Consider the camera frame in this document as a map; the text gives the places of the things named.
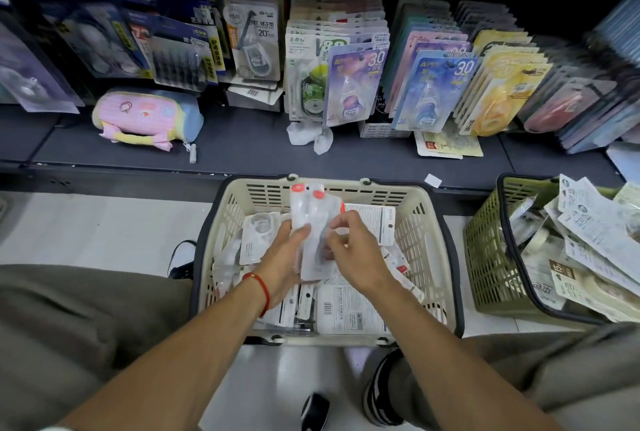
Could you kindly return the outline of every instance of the green correction tape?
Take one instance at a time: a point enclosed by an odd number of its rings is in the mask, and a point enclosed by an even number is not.
[[[322,118],[327,66],[316,66],[302,81],[302,111],[309,118]]]

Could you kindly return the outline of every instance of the store shelf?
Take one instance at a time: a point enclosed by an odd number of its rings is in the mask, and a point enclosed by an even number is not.
[[[26,163],[59,118],[58,113],[28,113],[18,105],[0,105],[0,168]]]
[[[196,140],[198,162],[174,143],[171,152],[111,143],[99,136],[89,113],[65,117],[33,157],[39,164],[129,170],[202,173],[224,178],[237,173],[359,180],[421,182],[432,173],[443,187],[491,190],[501,173],[512,170],[497,137],[483,139],[484,157],[464,160],[420,157],[413,138],[361,139],[355,125],[334,129],[331,150],[316,155],[313,145],[292,146],[284,113],[213,105],[203,109],[205,124]]]
[[[567,155],[553,136],[499,135],[514,171],[519,175],[555,177],[561,173],[578,180],[587,177],[601,187],[620,187],[624,179],[603,152]]]

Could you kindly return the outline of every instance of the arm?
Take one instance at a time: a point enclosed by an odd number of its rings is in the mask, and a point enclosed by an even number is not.
[[[556,422],[502,379],[433,318],[389,273],[375,238],[355,211],[332,221],[348,227],[328,245],[342,275],[376,308],[402,348],[444,431],[561,431]]]
[[[283,222],[256,270],[269,289],[271,307],[300,282],[292,268],[308,232],[303,227],[291,233],[291,221]],[[244,280],[109,381],[60,426],[74,431],[196,429],[265,302],[260,283]]]

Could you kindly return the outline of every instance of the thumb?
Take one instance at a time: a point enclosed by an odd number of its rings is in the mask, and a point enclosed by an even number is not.
[[[298,247],[308,237],[311,232],[311,224],[303,225],[291,233],[289,236],[289,244]]]
[[[340,235],[336,231],[329,229],[326,237],[326,245],[331,249],[335,262],[340,266],[340,263],[345,261],[348,255],[347,248],[344,247]]]

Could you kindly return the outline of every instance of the pants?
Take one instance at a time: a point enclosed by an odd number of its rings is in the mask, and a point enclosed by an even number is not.
[[[190,290],[190,281],[136,273],[0,266],[0,431],[58,422],[186,323]],[[637,325],[463,343],[568,431],[637,429]],[[438,428],[404,359],[392,369],[389,390],[403,419]]]

